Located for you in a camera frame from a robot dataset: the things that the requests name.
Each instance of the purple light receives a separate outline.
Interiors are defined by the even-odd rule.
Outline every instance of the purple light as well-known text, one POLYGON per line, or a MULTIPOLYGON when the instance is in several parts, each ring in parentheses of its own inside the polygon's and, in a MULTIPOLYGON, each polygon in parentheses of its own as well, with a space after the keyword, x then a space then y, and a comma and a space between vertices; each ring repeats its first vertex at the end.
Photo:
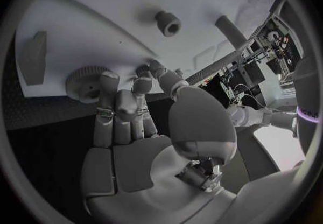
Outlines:
POLYGON ((318 123, 319 122, 319 119, 318 118, 315 118, 315 117, 312 117, 312 116, 308 116, 308 115, 305 115, 300 109, 299 107, 296 108, 296 112, 297 114, 303 118, 304 120, 307 120, 309 122, 312 122, 312 123, 318 123))

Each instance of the black cylinder knob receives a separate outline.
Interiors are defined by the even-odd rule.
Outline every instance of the black cylinder knob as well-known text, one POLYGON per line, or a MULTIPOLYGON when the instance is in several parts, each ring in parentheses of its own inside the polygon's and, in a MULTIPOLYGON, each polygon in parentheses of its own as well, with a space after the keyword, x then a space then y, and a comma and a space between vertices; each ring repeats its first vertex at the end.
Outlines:
POLYGON ((180 20, 171 13, 160 11, 156 14, 157 26, 166 37, 177 34, 181 27, 180 20))

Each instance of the robotic hand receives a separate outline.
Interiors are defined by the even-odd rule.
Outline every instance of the robotic hand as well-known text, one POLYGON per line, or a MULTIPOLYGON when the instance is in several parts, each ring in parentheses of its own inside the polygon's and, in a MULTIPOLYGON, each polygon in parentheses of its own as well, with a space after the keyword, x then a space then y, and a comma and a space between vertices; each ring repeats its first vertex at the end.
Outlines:
POLYGON ((232 104, 227 108, 234 127, 248 127, 254 124, 262 126, 273 125, 279 128, 291 130, 296 135, 296 114, 273 112, 268 108, 254 110, 248 106, 232 104))

